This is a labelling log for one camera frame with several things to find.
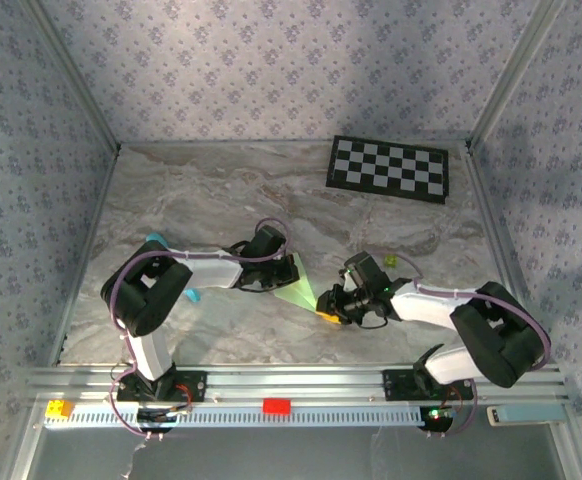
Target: red block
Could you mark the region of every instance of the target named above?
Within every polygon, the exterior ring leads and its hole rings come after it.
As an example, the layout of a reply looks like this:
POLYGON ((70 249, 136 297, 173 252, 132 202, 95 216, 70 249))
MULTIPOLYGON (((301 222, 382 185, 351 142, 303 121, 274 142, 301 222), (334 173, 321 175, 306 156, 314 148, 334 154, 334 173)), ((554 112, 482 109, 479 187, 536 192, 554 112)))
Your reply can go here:
POLYGON ((286 398, 265 398, 262 413, 267 415, 291 415, 291 400, 286 398))

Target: marble tabletop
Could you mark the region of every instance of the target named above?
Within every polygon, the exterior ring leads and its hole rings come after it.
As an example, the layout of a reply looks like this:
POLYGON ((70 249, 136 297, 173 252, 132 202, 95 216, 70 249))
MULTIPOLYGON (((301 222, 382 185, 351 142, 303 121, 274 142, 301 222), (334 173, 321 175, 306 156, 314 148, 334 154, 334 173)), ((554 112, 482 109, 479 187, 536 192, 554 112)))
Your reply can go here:
MULTIPOLYGON (((170 247, 211 250, 252 238, 263 217, 282 218, 316 297, 363 249, 410 255, 431 285, 463 288, 498 279, 457 153, 449 156, 450 195, 438 205, 325 187, 330 148, 328 142, 123 147, 61 362, 127 359, 99 292, 154 231, 170 247)), ((404 263, 387 273, 413 276, 404 263)), ((419 322, 375 331, 341 327, 269 293, 200 293, 196 304, 182 298, 165 323, 179 364, 410 363, 454 337, 419 322)))

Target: checkerboard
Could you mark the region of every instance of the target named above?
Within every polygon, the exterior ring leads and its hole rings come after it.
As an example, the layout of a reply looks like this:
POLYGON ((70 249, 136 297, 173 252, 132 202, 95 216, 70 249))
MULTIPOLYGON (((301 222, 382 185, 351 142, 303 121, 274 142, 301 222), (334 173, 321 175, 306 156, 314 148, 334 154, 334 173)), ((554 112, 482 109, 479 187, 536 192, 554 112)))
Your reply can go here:
POLYGON ((327 187, 444 203, 449 194, 449 154, 353 137, 335 137, 327 187))

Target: green translucent object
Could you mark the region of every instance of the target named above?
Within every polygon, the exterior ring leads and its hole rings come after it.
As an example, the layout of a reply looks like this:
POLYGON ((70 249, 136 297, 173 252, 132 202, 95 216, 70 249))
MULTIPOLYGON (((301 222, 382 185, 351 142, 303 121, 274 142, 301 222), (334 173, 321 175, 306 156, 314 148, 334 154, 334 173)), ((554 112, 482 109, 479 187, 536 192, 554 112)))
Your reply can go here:
POLYGON ((396 255, 385 255, 384 257, 384 266, 395 268, 398 264, 398 257, 396 255))
POLYGON ((285 300, 297 305, 298 307, 309 310, 310 312, 315 312, 317 300, 315 295, 313 295, 313 290, 311 290, 311 285, 307 278, 307 272, 297 253, 293 254, 293 261, 295 262, 295 266, 298 267, 300 280, 291 285, 287 285, 286 287, 274 290, 273 294, 281 300, 285 300))

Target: patterned wallpaper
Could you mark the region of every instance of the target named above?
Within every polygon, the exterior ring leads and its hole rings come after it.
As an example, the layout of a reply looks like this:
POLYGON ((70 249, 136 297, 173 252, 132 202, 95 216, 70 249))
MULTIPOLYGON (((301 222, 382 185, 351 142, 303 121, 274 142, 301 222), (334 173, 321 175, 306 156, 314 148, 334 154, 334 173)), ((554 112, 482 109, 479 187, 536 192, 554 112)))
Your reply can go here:
POLYGON ((582 426, 582 0, 569 0, 479 152, 582 426))
POLYGON ((42 0, 118 141, 468 136, 536 0, 42 0))
POLYGON ((0 456, 50 354, 110 155, 15 0, 0 1, 0 456))

